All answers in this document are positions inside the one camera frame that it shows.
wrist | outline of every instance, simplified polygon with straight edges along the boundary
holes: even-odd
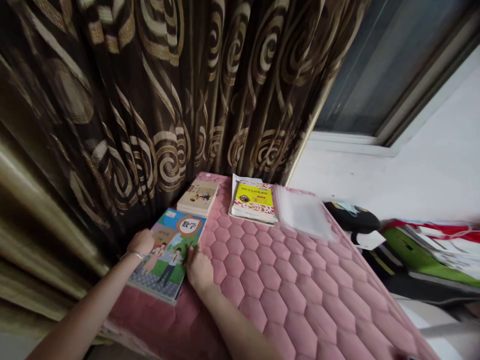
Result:
[[[119,264],[130,264],[134,265],[135,268],[145,259],[138,256],[136,252],[127,251],[119,260]]]
[[[195,289],[195,291],[203,303],[216,296],[220,292],[218,285],[216,285],[214,282],[209,283],[208,285],[199,289]]]

bed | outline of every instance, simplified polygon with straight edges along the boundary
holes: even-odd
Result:
[[[328,211],[338,242],[230,217],[232,178],[197,178],[219,183],[200,239],[214,281],[286,360],[438,359]],[[175,307],[126,286],[103,328],[153,358],[229,357],[188,281]]]

finger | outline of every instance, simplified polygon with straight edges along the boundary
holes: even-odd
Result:
[[[194,259],[194,248],[190,246],[188,248],[188,261],[186,263],[186,268],[187,269],[189,269],[190,266],[192,265],[193,259]]]
[[[202,244],[198,243],[195,248],[195,254],[202,252]]]

window frame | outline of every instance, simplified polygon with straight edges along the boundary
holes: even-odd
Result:
[[[480,5],[475,5],[432,54],[375,136],[314,130],[306,146],[309,149],[396,156],[478,66],[479,44]]]

bracelet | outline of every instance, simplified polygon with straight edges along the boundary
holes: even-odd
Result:
[[[127,255],[130,255],[130,254],[132,254],[132,255],[137,255],[137,256],[140,258],[140,260],[143,260],[143,259],[145,259],[145,258],[147,257],[147,255],[143,255],[143,254],[140,253],[140,252],[127,251],[126,253],[124,253],[124,254],[122,255],[122,257],[120,258],[120,260],[122,260],[124,257],[126,257]]]

